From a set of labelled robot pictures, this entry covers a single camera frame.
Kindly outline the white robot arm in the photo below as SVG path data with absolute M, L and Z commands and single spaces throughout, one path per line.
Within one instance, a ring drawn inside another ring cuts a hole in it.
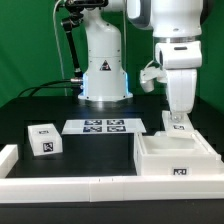
M 104 7 L 86 8 L 88 68 L 81 98 L 99 104 L 132 96 L 118 62 L 121 34 L 102 18 L 103 11 L 123 10 L 130 25 L 153 43 L 158 66 L 141 70 L 142 88 L 151 92 L 155 80 L 165 84 L 170 117 L 182 120 L 193 108 L 197 69 L 202 65 L 199 37 L 213 4 L 214 0 L 108 0 Z

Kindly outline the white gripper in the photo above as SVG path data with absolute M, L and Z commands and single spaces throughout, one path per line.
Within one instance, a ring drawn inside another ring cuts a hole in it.
M 165 73 L 171 119 L 180 122 L 182 113 L 192 111 L 197 69 L 202 65 L 201 42 L 157 43 L 156 61 Z

